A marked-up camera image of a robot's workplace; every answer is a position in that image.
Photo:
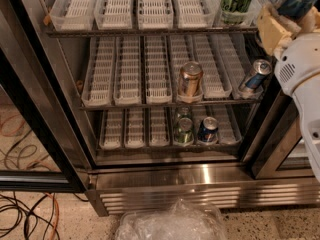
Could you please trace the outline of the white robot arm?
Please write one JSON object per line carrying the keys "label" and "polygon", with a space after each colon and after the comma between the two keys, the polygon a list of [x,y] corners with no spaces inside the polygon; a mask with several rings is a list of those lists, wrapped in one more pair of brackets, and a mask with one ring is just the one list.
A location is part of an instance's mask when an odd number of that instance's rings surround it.
{"label": "white robot arm", "polygon": [[265,52],[277,59],[275,76],[299,111],[309,162],[320,181],[319,12],[311,9],[296,23],[267,3],[259,12],[257,27]]}

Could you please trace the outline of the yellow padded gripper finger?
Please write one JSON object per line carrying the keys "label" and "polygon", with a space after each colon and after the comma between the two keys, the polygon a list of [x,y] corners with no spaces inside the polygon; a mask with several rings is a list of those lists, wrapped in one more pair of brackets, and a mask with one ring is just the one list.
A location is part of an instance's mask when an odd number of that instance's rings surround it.
{"label": "yellow padded gripper finger", "polygon": [[301,31],[296,22],[279,15],[271,3],[265,4],[260,10],[257,27],[265,52],[277,59]]}
{"label": "yellow padded gripper finger", "polygon": [[313,6],[310,11],[299,21],[302,33],[320,32],[320,12]]}

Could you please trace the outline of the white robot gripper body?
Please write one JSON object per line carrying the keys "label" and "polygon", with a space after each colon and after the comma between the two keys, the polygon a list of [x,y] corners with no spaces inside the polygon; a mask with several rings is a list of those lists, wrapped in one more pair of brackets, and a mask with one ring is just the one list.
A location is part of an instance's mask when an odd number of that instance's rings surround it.
{"label": "white robot gripper body", "polygon": [[286,95],[299,89],[307,93],[320,90],[320,33],[298,36],[282,53],[275,76]]}

